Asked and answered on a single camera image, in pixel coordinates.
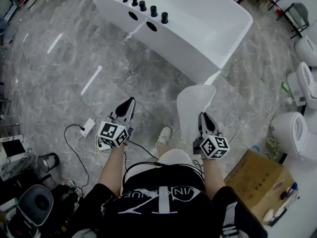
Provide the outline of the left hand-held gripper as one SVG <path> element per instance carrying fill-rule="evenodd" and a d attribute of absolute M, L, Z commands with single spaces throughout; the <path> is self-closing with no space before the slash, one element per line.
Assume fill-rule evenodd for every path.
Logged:
<path fill-rule="evenodd" d="M 101 122 L 98 137 L 111 148 L 119 148 L 132 134 L 130 125 L 135 112 L 135 98 L 122 100 L 105 121 Z"/>

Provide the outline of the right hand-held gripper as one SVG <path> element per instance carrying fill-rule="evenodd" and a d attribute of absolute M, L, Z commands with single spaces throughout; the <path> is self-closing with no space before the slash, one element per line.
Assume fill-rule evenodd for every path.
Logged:
<path fill-rule="evenodd" d="M 229 150 L 229 143 L 223 133 L 219 131 L 215 120 L 206 112 L 200 112 L 198 116 L 199 136 L 193 142 L 193 154 L 200 155 L 202 160 L 221 159 Z"/>

